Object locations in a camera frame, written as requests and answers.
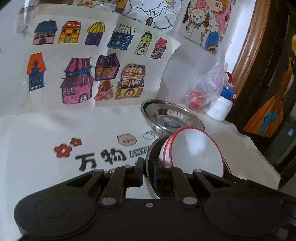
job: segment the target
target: teddy bear drawing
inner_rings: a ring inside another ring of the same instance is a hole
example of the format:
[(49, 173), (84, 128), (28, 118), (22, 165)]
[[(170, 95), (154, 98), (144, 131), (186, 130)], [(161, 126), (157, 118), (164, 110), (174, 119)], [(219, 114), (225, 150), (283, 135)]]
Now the teddy bear drawing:
[(205, 26), (203, 23), (207, 13), (200, 8), (194, 9), (194, 7), (190, 7), (188, 12), (192, 20), (192, 23), (187, 28), (188, 33), (191, 34), (190, 39), (201, 45), (202, 39), (205, 36)]

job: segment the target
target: white bowl with red rim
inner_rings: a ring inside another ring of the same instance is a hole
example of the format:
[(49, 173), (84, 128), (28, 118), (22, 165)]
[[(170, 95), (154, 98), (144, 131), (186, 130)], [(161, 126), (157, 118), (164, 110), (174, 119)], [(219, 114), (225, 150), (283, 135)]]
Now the white bowl with red rim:
[(224, 176), (223, 157), (216, 142), (204, 131), (185, 127), (171, 135), (161, 149), (164, 166), (179, 167), (184, 173), (202, 169)]

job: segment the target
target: transparent plastic bag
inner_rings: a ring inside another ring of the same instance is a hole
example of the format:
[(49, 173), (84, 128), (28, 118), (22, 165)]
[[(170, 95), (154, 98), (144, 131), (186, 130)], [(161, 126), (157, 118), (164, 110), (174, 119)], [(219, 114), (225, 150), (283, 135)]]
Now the transparent plastic bag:
[(225, 55), (217, 57), (213, 68), (205, 75), (200, 76), (191, 91), (186, 95), (186, 104), (192, 110), (207, 112), (213, 106), (223, 89), (225, 76)]

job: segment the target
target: yellow and orange house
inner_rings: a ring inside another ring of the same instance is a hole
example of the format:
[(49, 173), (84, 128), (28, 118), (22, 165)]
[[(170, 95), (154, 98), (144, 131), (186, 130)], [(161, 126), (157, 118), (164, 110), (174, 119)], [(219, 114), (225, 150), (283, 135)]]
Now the yellow and orange house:
[(76, 44), (80, 35), (81, 22), (68, 21), (63, 26), (59, 37), (59, 44), (71, 43)]

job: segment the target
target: metal bowl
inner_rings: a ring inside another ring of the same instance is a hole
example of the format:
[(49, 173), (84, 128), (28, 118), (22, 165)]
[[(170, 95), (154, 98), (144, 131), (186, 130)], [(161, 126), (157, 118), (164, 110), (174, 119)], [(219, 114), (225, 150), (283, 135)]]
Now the metal bowl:
[(161, 135), (172, 134), (181, 128), (192, 126), (202, 131), (202, 121), (188, 110), (168, 101), (151, 99), (141, 105), (147, 123)]
[[(149, 151), (146, 155), (146, 175), (145, 183), (147, 190), (151, 197), (153, 198), (171, 198), (173, 197), (172, 190), (170, 188), (159, 188), (154, 186), (154, 161), (158, 160), (160, 150), (164, 145), (167, 138), (169, 138), (171, 134), (159, 137), (155, 140), (149, 148)], [(224, 161), (224, 177), (227, 178), (230, 174), (230, 168), (227, 162)]]

